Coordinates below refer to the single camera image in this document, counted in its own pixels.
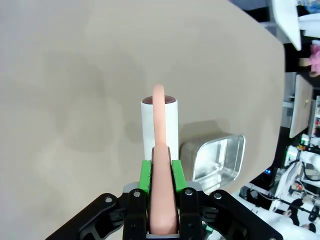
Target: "white cylinder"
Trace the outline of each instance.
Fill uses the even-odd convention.
[[[171,160],[179,159],[179,131],[178,131],[178,101],[165,96],[165,132],[166,145],[170,148]],[[154,112],[152,97],[141,102],[142,134],[144,159],[152,159],[152,148],[155,146]]]

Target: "beige table surface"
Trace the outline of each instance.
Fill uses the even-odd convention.
[[[1,10],[1,239],[42,240],[138,181],[140,101],[155,83],[179,101],[181,143],[245,135],[228,191],[273,161],[282,45],[229,2],[5,0]]]

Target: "pink rubber tube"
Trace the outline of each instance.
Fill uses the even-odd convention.
[[[153,88],[154,140],[150,203],[150,233],[175,234],[177,210],[171,175],[171,160],[166,143],[165,91],[162,85]]]

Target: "screw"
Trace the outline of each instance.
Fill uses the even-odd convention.
[[[135,196],[136,198],[138,198],[138,197],[140,196],[140,192],[139,192],[139,191],[135,191],[135,192],[133,193],[133,196]]]
[[[111,203],[111,202],[112,202],[112,198],[108,196],[108,197],[105,199],[105,202],[106,202],[106,203]]]
[[[191,196],[193,192],[192,192],[192,190],[187,189],[187,190],[185,190],[184,193],[187,194],[188,196]]]
[[[218,200],[222,198],[220,193],[215,193],[213,196],[215,199],[218,199]]]

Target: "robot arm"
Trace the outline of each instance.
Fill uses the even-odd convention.
[[[197,182],[181,183],[183,176],[177,165],[172,167],[172,172],[175,172],[175,203],[179,209],[178,234],[149,234],[147,213],[151,189],[139,187],[148,179],[150,186],[152,179],[148,176],[152,166],[142,164],[141,173],[145,177],[142,175],[139,183],[126,185],[119,198],[111,193],[100,195],[46,240],[105,240],[122,226],[123,240],[202,240],[203,222],[226,240],[283,240],[280,233],[226,191],[216,190],[206,195]]]

